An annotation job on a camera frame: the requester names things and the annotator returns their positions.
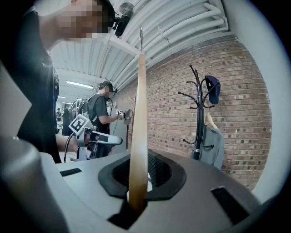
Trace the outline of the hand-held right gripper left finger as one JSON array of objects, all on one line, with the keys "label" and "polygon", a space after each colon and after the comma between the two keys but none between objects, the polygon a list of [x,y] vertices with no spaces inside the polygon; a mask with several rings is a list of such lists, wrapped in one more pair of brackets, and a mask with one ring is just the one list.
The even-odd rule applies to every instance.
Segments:
[{"label": "hand-held right gripper left finger", "polygon": [[121,152],[103,158],[57,164],[59,171],[79,168],[81,172],[64,177],[65,182],[81,201],[100,217],[102,223],[109,224],[112,230],[102,230],[105,233],[126,233],[127,231],[111,224],[107,219],[120,211],[123,200],[111,197],[107,194],[98,180],[99,171],[106,165],[129,155],[129,152]]}]

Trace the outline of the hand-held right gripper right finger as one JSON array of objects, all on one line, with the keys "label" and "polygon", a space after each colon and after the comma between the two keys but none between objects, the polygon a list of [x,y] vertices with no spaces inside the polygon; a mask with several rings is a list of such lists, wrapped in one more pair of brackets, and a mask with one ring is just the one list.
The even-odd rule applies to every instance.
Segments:
[{"label": "hand-held right gripper right finger", "polygon": [[248,212],[260,203],[246,187],[217,168],[169,152],[155,152],[180,164],[186,172],[183,188],[170,200],[148,202],[131,226],[132,233],[217,233],[232,222],[211,190],[224,187]]}]

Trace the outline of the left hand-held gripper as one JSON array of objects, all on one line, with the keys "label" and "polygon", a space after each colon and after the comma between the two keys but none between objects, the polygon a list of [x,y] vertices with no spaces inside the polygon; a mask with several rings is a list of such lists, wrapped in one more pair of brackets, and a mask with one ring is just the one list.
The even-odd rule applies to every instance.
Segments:
[{"label": "left hand-held gripper", "polygon": [[123,139],[118,136],[96,132],[96,127],[91,124],[90,119],[79,114],[70,123],[69,128],[74,132],[77,141],[78,150],[75,160],[95,159],[97,152],[97,143],[120,145]]}]

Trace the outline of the bare wooden hanger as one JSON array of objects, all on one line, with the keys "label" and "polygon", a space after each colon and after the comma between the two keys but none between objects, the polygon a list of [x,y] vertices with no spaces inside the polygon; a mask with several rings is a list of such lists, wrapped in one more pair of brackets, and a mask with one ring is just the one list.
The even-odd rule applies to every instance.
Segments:
[{"label": "bare wooden hanger", "polygon": [[146,57],[141,47],[138,63],[138,84],[130,152],[128,204],[136,214],[146,208],[148,183]]}]

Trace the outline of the black coat stand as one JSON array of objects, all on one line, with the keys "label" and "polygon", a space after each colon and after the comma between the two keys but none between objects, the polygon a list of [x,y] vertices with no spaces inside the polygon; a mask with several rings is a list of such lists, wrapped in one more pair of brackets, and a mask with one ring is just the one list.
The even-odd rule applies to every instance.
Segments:
[{"label": "black coat stand", "polygon": [[213,108],[215,105],[211,106],[205,106],[205,99],[209,95],[210,92],[212,92],[216,86],[220,83],[219,81],[207,92],[205,96],[203,96],[203,89],[202,89],[202,83],[204,80],[208,80],[208,76],[206,76],[201,82],[198,77],[198,72],[196,69],[193,69],[192,65],[189,64],[189,67],[191,68],[196,81],[187,81],[187,83],[193,83],[196,87],[196,93],[197,93],[197,99],[194,98],[191,95],[185,94],[183,92],[178,92],[178,94],[184,95],[186,97],[189,97],[190,99],[194,100],[196,103],[196,107],[190,107],[190,109],[197,109],[197,126],[196,126],[196,137],[194,142],[189,142],[186,139],[183,139],[183,142],[186,142],[189,145],[195,145],[195,148],[192,150],[191,158],[195,160],[199,160],[200,154],[201,154],[201,147],[211,148],[213,149],[214,145],[210,146],[204,146],[203,145],[203,130],[204,130],[204,108]]}]

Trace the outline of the person's left forearm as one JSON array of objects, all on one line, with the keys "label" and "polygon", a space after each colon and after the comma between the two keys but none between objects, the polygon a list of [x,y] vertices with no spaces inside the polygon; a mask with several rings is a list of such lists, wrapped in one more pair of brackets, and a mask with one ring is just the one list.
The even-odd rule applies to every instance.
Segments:
[{"label": "person's left forearm", "polygon": [[78,143],[75,136],[73,136],[68,142],[67,140],[69,139],[69,136],[56,134],[55,137],[59,152],[65,152],[65,148],[67,148],[67,152],[77,153]]}]

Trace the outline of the wooden hanger with jacket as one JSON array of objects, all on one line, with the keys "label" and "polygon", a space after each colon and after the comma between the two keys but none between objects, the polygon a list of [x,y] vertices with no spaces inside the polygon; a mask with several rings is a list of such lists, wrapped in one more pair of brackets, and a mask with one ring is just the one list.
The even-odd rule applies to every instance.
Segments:
[{"label": "wooden hanger with jacket", "polygon": [[214,123],[210,114],[206,115],[204,124],[210,128],[219,129],[218,126]]}]

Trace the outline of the grey cap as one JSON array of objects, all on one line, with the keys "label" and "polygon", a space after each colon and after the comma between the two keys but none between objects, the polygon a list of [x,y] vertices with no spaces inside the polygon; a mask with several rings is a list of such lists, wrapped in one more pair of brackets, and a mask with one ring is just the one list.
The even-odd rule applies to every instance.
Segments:
[{"label": "grey cap", "polygon": [[124,124],[125,125],[130,125],[132,117],[133,117],[133,111],[131,109],[124,111]]}]

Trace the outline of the grey jacket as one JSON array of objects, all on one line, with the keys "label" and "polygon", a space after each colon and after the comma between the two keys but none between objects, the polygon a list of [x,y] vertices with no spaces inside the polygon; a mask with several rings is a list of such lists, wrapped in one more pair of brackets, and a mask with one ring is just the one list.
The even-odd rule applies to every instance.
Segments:
[{"label": "grey jacket", "polygon": [[207,125],[198,124],[198,129],[203,129],[203,135],[200,137],[200,149],[198,160],[221,170],[224,158],[225,139],[219,129],[210,128]]}]

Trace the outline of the long ceiling light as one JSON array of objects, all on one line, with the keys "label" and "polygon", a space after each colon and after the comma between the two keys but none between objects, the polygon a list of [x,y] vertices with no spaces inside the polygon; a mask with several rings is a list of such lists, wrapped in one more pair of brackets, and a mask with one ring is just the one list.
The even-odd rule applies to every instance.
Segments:
[{"label": "long ceiling light", "polygon": [[66,83],[70,84],[70,85],[80,86],[83,88],[93,89],[93,86],[87,85],[87,84],[77,83],[77,82],[73,82],[73,81],[66,81]]}]

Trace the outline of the person's black shirt torso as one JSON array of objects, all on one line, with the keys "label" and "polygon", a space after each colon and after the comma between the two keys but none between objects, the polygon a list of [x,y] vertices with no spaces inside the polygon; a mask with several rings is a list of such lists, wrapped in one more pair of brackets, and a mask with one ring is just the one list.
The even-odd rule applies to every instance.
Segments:
[{"label": "person's black shirt torso", "polygon": [[36,11],[23,15],[3,55],[2,61],[11,78],[31,103],[18,138],[31,143],[40,152],[50,154],[55,163],[60,163],[55,137],[59,79],[52,58],[41,42]]}]

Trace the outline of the navy blue cap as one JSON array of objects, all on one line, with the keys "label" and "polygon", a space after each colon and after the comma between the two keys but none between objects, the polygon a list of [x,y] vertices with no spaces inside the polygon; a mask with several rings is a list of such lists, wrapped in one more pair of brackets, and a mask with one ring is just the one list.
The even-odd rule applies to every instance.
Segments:
[{"label": "navy blue cap", "polygon": [[206,87],[208,90],[209,101],[213,105],[217,105],[219,102],[219,94],[221,91],[221,84],[214,76],[206,76]]}]

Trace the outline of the round ceiling fixture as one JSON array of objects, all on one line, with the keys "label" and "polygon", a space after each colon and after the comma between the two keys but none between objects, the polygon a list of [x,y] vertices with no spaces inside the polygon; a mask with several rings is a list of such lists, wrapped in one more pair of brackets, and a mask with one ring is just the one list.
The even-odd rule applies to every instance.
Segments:
[{"label": "round ceiling fixture", "polygon": [[135,6],[130,2],[124,2],[120,5],[119,11],[124,14],[127,10],[134,11]]}]

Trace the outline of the bundle of white ceiling pipes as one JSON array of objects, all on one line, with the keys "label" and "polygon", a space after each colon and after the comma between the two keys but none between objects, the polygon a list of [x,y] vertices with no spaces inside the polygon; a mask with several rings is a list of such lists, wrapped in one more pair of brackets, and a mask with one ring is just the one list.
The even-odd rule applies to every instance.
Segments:
[{"label": "bundle of white ceiling pipes", "polygon": [[113,85],[122,88],[138,73],[138,57],[146,68],[201,41],[229,30],[222,0],[131,0],[134,14],[120,38],[111,39],[115,51],[108,72]]}]

